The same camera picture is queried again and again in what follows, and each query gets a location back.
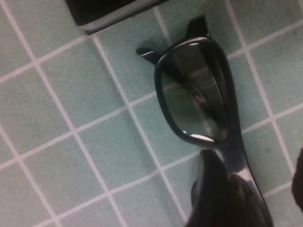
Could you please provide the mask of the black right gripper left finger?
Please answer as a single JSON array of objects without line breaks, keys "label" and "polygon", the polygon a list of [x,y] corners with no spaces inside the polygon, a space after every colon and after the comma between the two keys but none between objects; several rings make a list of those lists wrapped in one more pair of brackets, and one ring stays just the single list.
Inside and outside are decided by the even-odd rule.
[{"label": "black right gripper left finger", "polygon": [[202,171],[191,191],[188,227],[264,227],[261,208],[244,180],[228,175],[212,150],[200,153]]}]

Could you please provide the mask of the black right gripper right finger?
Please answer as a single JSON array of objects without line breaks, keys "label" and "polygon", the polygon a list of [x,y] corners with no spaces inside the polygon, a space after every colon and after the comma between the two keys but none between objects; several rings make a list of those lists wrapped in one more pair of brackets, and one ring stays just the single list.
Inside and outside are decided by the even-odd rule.
[{"label": "black right gripper right finger", "polygon": [[293,197],[297,205],[303,204],[303,149],[300,150],[293,177]]}]

